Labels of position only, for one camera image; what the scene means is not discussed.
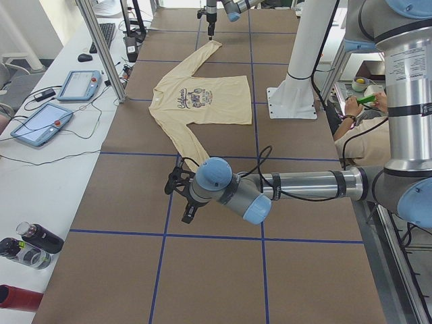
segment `green object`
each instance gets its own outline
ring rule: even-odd
[[[357,99],[357,103],[360,105],[360,104],[363,104],[363,103],[371,103],[372,101],[376,101],[376,100],[377,99],[375,98],[375,95],[371,94],[370,96],[367,96],[365,98]]]

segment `person's arm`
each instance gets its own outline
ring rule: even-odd
[[[360,134],[360,128],[354,127],[348,130],[339,140],[335,141],[336,151],[339,158],[345,159],[362,159],[365,155],[365,142],[362,136],[353,138],[345,147],[345,156],[343,156],[344,145],[351,137]]]
[[[375,95],[375,107],[381,110],[383,113],[388,112],[387,108],[387,96],[385,95],[385,92],[377,92],[374,93]]]
[[[9,123],[9,120],[10,118],[7,118],[0,114],[0,134],[3,133],[3,131],[5,130],[6,126]]]
[[[343,135],[346,134],[348,130],[350,130],[352,124],[356,121],[358,114],[362,111],[362,107],[360,107],[357,103],[356,97],[350,97],[345,102],[345,116],[342,123],[339,125],[339,128],[336,130],[333,135],[333,139],[339,140]]]

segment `brown work surface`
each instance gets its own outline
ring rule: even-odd
[[[69,233],[33,323],[145,323],[161,243],[158,237]]]
[[[149,112],[150,102],[129,99],[117,108],[103,152],[176,154],[167,134]]]
[[[360,244],[266,242],[270,323],[384,324]]]
[[[153,324],[265,323],[261,242],[168,238]]]
[[[163,233],[169,197],[161,183],[175,163],[175,157],[101,155],[71,228]]]
[[[256,105],[256,115],[259,143],[273,146],[272,157],[337,157],[324,112],[318,111],[317,119],[270,119],[267,105]]]
[[[197,78],[247,76],[252,124],[190,125],[210,156],[264,173],[340,169],[325,114],[271,119],[267,88],[286,76],[298,19],[250,10],[229,23]],[[160,9],[117,108],[34,323],[384,323],[351,202],[273,202],[251,225],[217,202],[181,222],[164,185],[178,160],[149,113],[153,87],[207,41],[196,9]]]

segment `person's hand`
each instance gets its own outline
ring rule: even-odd
[[[375,107],[378,108],[379,110],[381,110],[383,113],[387,113],[388,112],[388,108],[387,108],[387,96],[385,95],[385,92],[381,91],[381,92],[377,92],[374,93],[375,95]]]
[[[357,117],[358,114],[362,112],[362,107],[357,103],[357,98],[355,96],[349,97],[345,102],[345,115],[353,115]]]

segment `wristwatch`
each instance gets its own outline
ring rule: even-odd
[[[356,116],[354,116],[354,115],[345,115],[345,116],[342,116],[342,119],[346,119],[346,118],[351,118],[353,123],[355,123],[356,120],[357,120]]]

